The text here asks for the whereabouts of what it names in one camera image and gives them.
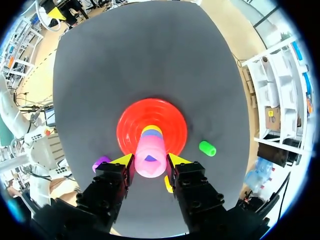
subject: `yellow ring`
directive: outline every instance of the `yellow ring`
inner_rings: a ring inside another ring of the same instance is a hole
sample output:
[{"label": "yellow ring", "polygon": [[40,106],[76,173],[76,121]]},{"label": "yellow ring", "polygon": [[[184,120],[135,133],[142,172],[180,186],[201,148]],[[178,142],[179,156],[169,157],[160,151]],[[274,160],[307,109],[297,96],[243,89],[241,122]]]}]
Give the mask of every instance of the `yellow ring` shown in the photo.
[{"label": "yellow ring", "polygon": [[156,131],[158,131],[159,133],[162,134],[161,129],[160,129],[158,126],[156,126],[156,125],[148,125],[148,126],[146,126],[146,127],[142,130],[141,134],[143,134],[143,133],[144,133],[145,131],[147,131],[147,130],[156,130]]}]

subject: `shelf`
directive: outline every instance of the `shelf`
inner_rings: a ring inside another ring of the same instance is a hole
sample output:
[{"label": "shelf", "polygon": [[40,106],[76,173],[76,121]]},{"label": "shelf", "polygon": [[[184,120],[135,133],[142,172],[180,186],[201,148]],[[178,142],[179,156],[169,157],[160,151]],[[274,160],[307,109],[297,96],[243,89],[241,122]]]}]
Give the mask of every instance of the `shelf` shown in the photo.
[{"label": "shelf", "polygon": [[[304,155],[312,151],[313,141],[310,138],[314,135],[312,131],[315,124],[311,123],[313,115],[308,116],[307,83],[304,75],[309,64],[303,59],[298,60],[292,46],[292,42],[296,40],[295,37],[288,38],[242,65],[248,66],[255,88],[259,114],[259,136],[254,138],[255,141]],[[274,132],[266,129],[265,108],[267,104],[274,108],[277,98],[281,126],[279,132]],[[274,138],[264,139],[267,134]],[[285,139],[293,139],[300,144],[291,146],[285,144]]]},{"label": "shelf", "polygon": [[[249,63],[247,65],[249,68],[250,74],[251,72],[254,71],[255,65],[252,63]],[[256,79],[256,76],[254,74],[251,74],[253,86],[255,90],[259,89],[259,81]],[[260,99],[260,95],[256,94],[256,102],[261,103],[262,100]],[[258,106],[258,116],[259,116],[259,138],[263,139],[269,132],[270,130],[266,128],[266,115],[265,115],[265,108],[262,106]]]},{"label": "shelf", "polygon": [[[283,114],[284,112],[284,105],[283,105],[283,99],[282,99],[282,95],[281,95],[281,82],[280,82],[280,78],[279,76],[277,75],[277,68],[275,66],[275,63],[273,62],[273,57],[271,54],[268,54],[267,55],[267,58],[268,58],[268,62],[271,66],[271,69],[273,71],[273,76],[274,76],[274,80],[275,80],[275,84],[276,84],[276,87],[277,87],[277,90],[278,90],[278,94],[279,94],[279,105],[280,105],[280,122],[283,124],[285,123],[285,114]],[[285,132],[284,131],[280,131],[280,143],[283,142],[283,140],[285,139]]]},{"label": "shelf", "polygon": [[293,63],[292,65],[292,73],[293,73],[293,80],[296,82],[298,95],[300,94],[302,101],[298,101],[299,106],[299,116],[301,118],[301,126],[302,126],[302,139],[301,145],[304,146],[306,142],[306,132],[307,132],[307,121],[308,121],[308,110],[307,110],[307,84],[306,79],[303,76],[304,68],[301,67],[297,57],[296,52],[291,44],[288,45],[289,53],[288,60],[289,62]]}]

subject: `green block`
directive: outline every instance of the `green block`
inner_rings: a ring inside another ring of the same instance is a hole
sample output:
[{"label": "green block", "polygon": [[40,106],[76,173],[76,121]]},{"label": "green block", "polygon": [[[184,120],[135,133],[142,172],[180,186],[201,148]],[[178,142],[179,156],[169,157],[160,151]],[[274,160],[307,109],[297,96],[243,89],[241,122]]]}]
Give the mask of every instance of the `green block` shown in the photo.
[{"label": "green block", "polygon": [[199,143],[199,149],[204,154],[208,155],[209,157],[213,157],[217,153],[217,149],[215,146],[211,145],[207,141],[202,141]]}]

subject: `red ring base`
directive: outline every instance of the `red ring base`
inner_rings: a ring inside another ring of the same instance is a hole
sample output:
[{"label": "red ring base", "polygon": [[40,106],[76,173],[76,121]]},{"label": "red ring base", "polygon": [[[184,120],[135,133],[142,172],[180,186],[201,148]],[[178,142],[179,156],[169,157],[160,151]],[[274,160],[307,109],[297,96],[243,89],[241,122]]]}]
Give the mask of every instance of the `red ring base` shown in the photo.
[{"label": "red ring base", "polygon": [[148,125],[161,129],[167,154],[181,153],[188,135],[184,116],[167,101],[147,98],[130,105],[118,121],[116,138],[124,155],[136,153],[141,132]]}]

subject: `purple ring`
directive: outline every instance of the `purple ring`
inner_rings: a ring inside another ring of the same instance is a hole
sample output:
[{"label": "purple ring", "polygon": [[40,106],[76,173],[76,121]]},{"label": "purple ring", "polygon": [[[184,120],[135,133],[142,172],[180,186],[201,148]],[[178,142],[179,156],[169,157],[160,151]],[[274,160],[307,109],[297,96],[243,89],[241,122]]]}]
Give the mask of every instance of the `purple ring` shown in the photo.
[{"label": "purple ring", "polygon": [[92,166],[92,170],[94,171],[94,173],[96,173],[96,168],[102,164],[102,162],[107,162],[107,163],[110,163],[111,162],[111,159],[107,156],[102,156],[100,157]]}]

